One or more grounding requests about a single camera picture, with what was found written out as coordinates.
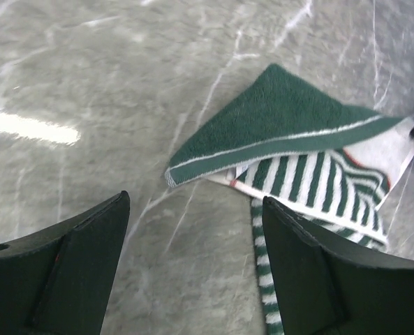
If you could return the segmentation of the green white striped towel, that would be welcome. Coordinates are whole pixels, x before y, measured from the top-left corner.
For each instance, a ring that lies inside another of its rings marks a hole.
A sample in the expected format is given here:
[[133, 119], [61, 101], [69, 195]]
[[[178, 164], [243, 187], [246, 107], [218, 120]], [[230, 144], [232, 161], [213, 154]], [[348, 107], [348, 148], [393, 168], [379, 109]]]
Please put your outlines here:
[[265, 233], [270, 196], [339, 236], [382, 251], [379, 209], [414, 157], [414, 120], [340, 103], [279, 65], [206, 122], [174, 154], [169, 186], [208, 179], [251, 198], [267, 334], [282, 334]]

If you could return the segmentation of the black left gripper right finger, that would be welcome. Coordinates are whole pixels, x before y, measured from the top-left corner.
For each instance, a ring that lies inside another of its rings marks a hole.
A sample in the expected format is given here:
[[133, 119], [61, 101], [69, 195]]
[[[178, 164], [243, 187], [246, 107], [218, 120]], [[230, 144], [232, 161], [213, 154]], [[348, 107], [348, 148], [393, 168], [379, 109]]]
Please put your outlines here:
[[274, 198], [262, 222], [286, 334], [414, 335], [414, 260], [360, 246]]

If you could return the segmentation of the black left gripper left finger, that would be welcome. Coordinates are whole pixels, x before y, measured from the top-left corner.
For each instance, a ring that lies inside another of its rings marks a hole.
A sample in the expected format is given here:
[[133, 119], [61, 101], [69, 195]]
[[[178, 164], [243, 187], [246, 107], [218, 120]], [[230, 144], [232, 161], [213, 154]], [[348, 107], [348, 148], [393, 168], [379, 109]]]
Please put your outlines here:
[[126, 191], [0, 244], [0, 334], [100, 334], [130, 214]]

